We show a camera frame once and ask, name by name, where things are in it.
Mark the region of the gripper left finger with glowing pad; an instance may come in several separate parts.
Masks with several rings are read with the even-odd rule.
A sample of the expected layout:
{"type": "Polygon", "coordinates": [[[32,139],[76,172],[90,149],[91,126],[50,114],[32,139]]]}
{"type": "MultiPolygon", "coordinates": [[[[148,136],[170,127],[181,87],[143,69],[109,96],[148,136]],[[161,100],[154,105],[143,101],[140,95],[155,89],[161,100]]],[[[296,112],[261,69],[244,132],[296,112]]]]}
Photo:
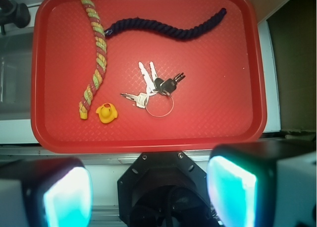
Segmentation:
{"type": "Polygon", "coordinates": [[[93,188],[75,157],[18,160],[0,167],[2,227],[87,227],[93,188]]]}

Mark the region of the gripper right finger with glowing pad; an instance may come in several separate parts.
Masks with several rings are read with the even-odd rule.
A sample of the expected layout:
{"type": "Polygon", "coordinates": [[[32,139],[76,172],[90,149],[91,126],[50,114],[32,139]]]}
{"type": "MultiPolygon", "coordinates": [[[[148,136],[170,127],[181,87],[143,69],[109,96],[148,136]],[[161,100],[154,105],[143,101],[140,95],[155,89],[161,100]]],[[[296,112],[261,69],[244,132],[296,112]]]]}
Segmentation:
{"type": "Polygon", "coordinates": [[[314,227],[316,143],[265,140],[220,144],[210,155],[207,189],[226,227],[314,227]]]}

